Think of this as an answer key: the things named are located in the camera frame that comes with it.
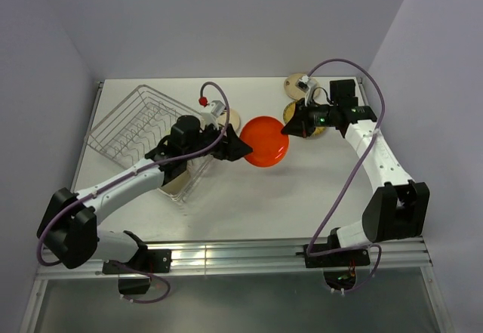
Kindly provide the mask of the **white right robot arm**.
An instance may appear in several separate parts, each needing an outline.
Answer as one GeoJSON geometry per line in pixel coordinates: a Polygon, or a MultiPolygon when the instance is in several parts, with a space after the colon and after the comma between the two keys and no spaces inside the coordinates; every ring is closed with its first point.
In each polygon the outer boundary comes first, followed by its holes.
{"type": "Polygon", "coordinates": [[[283,127],[284,135],[309,137],[317,128],[335,128],[358,156],[373,195],[361,218],[334,229],[328,238],[328,260],[336,265],[352,257],[353,248],[377,242],[418,237],[423,232],[429,204],[429,188],[416,182],[398,162],[380,131],[380,118],[359,103],[355,81],[331,81],[327,103],[315,102],[318,83],[302,75],[295,84],[303,97],[294,104],[294,114],[283,127]]]}

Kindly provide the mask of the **beige patterned plate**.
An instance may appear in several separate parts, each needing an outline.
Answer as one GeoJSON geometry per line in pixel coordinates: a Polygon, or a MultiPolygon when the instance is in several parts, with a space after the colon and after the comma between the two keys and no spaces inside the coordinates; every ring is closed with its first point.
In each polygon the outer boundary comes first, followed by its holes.
{"type": "Polygon", "coordinates": [[[318,81],[313,77],[307,77],[305,74],[299,72],[289,75],[284,81],[284,90],[286,95],[294,100],[299,100],[306,96],[307,89],[301,88],[299,86],[299,80],[302,79],[303,81],[308,81],[310,86],[315,86],[317,90],[314,91],[313,97],[316,98],[319,94],[321,89],[320,84],[318,81]]]}

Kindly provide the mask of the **beige plate green spot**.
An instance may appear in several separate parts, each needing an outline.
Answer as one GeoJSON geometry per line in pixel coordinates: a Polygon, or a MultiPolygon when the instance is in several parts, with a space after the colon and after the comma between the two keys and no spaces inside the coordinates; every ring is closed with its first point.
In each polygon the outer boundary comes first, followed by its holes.
{"type": "Polygon", "coordinates": [[[223,111],[222,114],[217,118],[217,122],[220,127],[223,127],[229,121],[229,124],[233,127],[234,131],[238,133],[241,125],[241,119],[239,114],[234,110],[230,109],[229,112],[223,111]]]}

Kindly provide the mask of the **beige floral ceramic bowl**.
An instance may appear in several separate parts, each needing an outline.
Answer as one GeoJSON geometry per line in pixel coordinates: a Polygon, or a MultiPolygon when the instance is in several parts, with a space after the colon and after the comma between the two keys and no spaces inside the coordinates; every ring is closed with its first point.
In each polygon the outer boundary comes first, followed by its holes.
{"type": "Polygon", "coordinates": [[[177,199],[185,190],[189,181],[189,172],[184,171],[182,174],[174,178],[171,182],[159,187],[158,189],[168,197],[172,199],[177,199]]]}

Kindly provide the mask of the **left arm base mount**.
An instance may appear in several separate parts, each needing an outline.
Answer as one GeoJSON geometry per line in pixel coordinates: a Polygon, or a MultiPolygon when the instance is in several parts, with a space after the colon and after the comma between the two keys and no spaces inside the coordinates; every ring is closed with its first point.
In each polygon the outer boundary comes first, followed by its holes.
{"type": "Polygon", "coordinates": [[[122,295],[138,299],[150,288],[169,287],[158,278],[158,274],[169,273],[171,269],[172,250],[144,249],[138,252],[127,263],[106,261],[103,263],[103,275],[118,276],[118,291],[122,295]]]}

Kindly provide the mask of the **woven bamboo tray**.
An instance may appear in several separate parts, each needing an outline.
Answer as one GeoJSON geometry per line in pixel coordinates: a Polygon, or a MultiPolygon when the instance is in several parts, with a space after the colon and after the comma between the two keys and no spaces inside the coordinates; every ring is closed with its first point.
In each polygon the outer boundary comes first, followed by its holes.
{"type": "MultiPolygon", "coordinates": [[[[294,116],[296,103],[297,102],[293,100],[284,108],[284,111],[282,113],[282,118],[285,124],[287,124],[294,116]]],[[[317,136],[325,133],[325,131],[326,131],[326,127],[316,127],[315,130],[308,136],[308,138],[309,139],[316,138],[317,136]]]]}

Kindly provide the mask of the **orange plastic plate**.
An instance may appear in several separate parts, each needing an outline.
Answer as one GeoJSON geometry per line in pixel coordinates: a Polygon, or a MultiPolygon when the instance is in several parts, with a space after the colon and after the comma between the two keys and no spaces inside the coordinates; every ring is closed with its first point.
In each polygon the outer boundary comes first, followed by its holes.
{"type": "Polygon", "coordinates": [[[289,148],[289,136],[282,134],[284,125],[272,116],[258,116],[242,128],[240,139],[252,148],[245,160],[258,168],[278,164],[289,148]]]}

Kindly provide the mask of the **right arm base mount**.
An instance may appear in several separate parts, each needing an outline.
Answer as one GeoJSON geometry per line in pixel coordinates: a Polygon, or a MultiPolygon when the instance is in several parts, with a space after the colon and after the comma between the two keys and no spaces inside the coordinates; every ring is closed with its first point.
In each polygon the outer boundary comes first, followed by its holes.
{"type": "Polygon", "coordinates": [[[309,245],[296,255],[302,256],[307,269],[323,269],[325,283],[335,290],[350,290],[357,280],[356,268],[368,267],[371,263],[367,250],[358,249],[310,257],[306,250],[309,245]]]}

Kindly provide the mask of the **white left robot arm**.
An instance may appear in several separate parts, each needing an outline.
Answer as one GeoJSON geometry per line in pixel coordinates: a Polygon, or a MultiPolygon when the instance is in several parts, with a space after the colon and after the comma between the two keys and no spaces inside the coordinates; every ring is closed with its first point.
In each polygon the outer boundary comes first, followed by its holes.
{"type": "Polygon", "coordinates": [[[76,192],[63,188],[53,194],[37,232],[38,262],[49,266],[42,257],[47,247],[57,257],[54,263],[68,269],[96,257],[130,272],[142,270],[146,243],[130,231],[102,231],[99,225],[137,197],[172,182],[190,160],[211,155],[234,162],[252,151],[230,124],[202,127],[195,116],[181,116],[158,145],[126,171],[93,187],[76,192]]]}

